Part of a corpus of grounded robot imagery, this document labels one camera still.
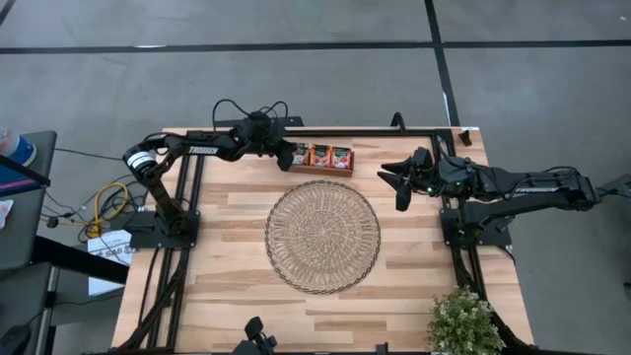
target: black robotic arm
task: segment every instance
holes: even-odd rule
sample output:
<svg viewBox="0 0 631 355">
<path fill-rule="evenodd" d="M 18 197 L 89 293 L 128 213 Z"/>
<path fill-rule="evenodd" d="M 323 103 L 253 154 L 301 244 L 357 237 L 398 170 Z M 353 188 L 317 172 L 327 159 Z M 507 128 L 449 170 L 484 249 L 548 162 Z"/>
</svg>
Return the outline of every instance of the black robotic arm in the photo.
<svg viewBox="0 0 631 355">
<path fill-rule="evenodd" d="M 383 164 L 378 175 L 396 189 L 396 209 L 405 211 L 412 192 L 495 203 L 491 218 L 556 207 L 588 210 L 600 203 L 590 180 L 570 167 L 539 173 L 509 173 L 477 165 L 469 158 L 448 157 L 434 163 L 429 151 L 418 148 L 401 163 Z"/>
<path fill-rule="evenodd" d="M 184 211 L 178 201 L 169 196 L 162 182 L 162 176 L 182 156 L 214 156 L 227 162 L 235 162 L 244 154 L 257 154 L 259 157 L 276 156 L 278 167 L 286 172 L 293 160 L 295 144 L 283 139 L 285 127 L 277 119 L 272 119 L 260 111 L 251 113 L 227 132 L 188 131 L 186 135 L 159 133 L 159 138 L 145 139 L 123 155 L 123 160 L 136 179 L 145 186 L 156 201 L 153 221 L 148 215 L 135 216 L 135 222 L 127 226 L 132 234 L 132 246 L 148 247 L 146 244 L 165 246 L 163 240 L 193 243 L 198 220 Z M 158 163 L 152 151 L 166 149 L 164 159 Z"/>
</svg>

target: potted plant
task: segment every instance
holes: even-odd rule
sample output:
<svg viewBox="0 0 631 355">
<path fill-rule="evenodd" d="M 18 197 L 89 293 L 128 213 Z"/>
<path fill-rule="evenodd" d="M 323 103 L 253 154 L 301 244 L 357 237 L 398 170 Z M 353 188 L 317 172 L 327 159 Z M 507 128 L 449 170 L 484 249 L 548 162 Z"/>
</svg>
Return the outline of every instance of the potted plant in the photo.
<svg viewBox="0 0 631 355">
<path fill-rule="evenodd" d="M 491 322 L 491 306 L 468 287 L 434 298 L 429 323 L 433 349 L 452 355 L 499 354 L 504 342 Z"/>
</svg>

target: wooden tabletop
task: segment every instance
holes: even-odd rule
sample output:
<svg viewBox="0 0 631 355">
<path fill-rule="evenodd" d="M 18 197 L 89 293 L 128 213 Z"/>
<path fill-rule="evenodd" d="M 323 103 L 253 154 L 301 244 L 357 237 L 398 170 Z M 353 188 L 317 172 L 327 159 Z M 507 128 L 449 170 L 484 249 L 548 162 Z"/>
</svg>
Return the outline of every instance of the wooden tabletop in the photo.
<svg viewBox="0 0 631 355">
<path fill-rule="evenodd" d="M 440 227 L 441 200 L 415 195 L 409 209 L 398 212 L 394 190 L 377 177 L 381 164 L 402 161 L 417 147 L 430 148 L 429 138 L 292 140 L 352 147 L 353 177 L 283 173 L 275 159 L 256 156 L 236 163 L 207 158 L 198 205 L 202 223 L 186 275 L 176 351 L 232 351 L 245 339 L 244 326 L 255 316 L 263 320 L 266 334 L 276 336 L 277 351 L 374 351 L 375 344 L 386 341 L 392 351 L 430 350 L 426 330 L 432 298 L 451 292 L 456 284 Z M 479 131 L 471 131 L 471 141 L 473 145 L 464 147 L 457 140 L 457 154 L 486 165 Z M 163 178 L 170 193 L 175 193 L 178 171 L 175 164 Z M 305 294 L 285 284 L 265 252 L 265 221 L 274 203 L 293 186 L 314 179 L 335 180 L 358 190 L 382 227 L 382 247 L 373 270 L 358 285 L 333 295 Z M 513 262 L 497 248 L 479 248 L 479 253 L 491 305 L 518 337 L 532 342 Z M 113 346 L 126 340 L 137 324 L 152 254 L 147 249 L 133 257 Z M 161 257 L 148 297 L 151 304 Z M 163 314 L 159 344 L 165 344 L 169 315 L 170 311 Z"/>
</svg>

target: white paper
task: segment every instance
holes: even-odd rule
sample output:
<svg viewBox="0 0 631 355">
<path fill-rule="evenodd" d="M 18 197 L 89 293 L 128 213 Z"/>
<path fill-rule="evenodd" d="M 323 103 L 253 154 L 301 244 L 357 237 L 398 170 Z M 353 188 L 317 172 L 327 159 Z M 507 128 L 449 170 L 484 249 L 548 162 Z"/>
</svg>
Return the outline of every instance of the white paper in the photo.
<svg viewBox="0 0 631 355">
<path fill-rule="evenodd" d="M 129 247 L 130 238 L 131 235 L 123 230 L 105 233 L 100 238 L 88 240 L 88 252 L 92 255 L 129 265 L 133 256 L 133 250 Z M 90 296 L 102 295 L 121 287 L 123 285 L 115 282 L 104 281 L 95 277 L 88 278 L 88 294 Z"/>
</svg>

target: woven placemat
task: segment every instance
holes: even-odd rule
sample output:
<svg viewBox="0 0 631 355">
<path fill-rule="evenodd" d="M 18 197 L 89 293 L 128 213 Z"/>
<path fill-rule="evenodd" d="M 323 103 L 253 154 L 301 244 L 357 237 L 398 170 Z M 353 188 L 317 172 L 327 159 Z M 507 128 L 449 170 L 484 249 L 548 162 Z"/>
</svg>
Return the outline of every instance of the woven placemat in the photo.
<svg viewBox="0 0 631 355">
<path fill-rule="evenodd" d="M 330 294 L 360 282 L 377 260 L 381 229 L 359 192 L 338 182 L 310 181 L 285 193 L 265 228 L 267 255 L 291 286 Z"/>
</svg>

